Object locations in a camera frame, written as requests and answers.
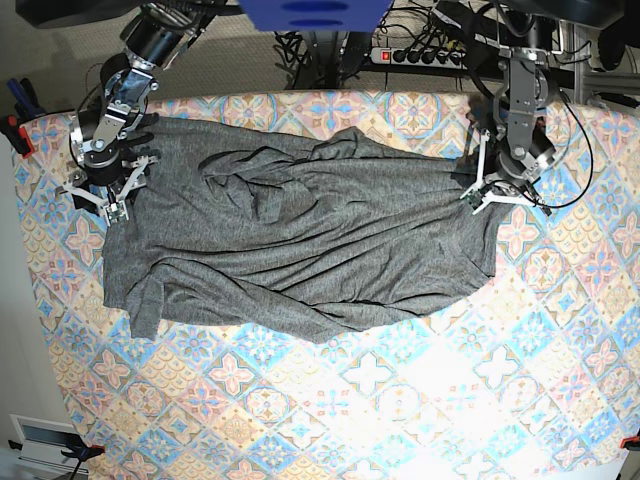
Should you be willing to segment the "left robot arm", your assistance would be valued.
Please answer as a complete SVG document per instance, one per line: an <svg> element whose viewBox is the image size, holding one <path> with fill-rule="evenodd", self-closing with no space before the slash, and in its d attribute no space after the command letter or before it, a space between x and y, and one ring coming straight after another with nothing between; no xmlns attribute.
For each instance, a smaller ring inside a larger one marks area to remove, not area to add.
<svg viewBox="0 0 640 480"><path fill-rule="evenodd" d="M555 89L548 56L564 49L561 23L603 29L620 17L614 1L489 1L472 15L462 31L476 38L476 25L494 10L501 88L490 92L473 63L472 82L488 100L490 117L479 125L480 144L475 181L462 194L475 214L490 204L527 205L546 215L556 207L543 201L535 188L557 163L556 150L537 123L538 113Z"/></svg>

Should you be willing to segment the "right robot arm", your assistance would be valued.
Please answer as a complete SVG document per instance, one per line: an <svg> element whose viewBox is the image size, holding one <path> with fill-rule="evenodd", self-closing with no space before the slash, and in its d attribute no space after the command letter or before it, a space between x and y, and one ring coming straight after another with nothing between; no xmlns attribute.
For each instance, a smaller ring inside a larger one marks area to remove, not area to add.
<svg viewBox="0 0 640 480"><path fill-rule="evenodd" d="M167 69L204 33L211 21L237 7L215 1L156 1L140 6L122 33L124 50L110 57L99 83L71 117L69 146L77 166L57 193L106 224L124 222L158 160L147 145L157 117L147 111Z"/></svg>

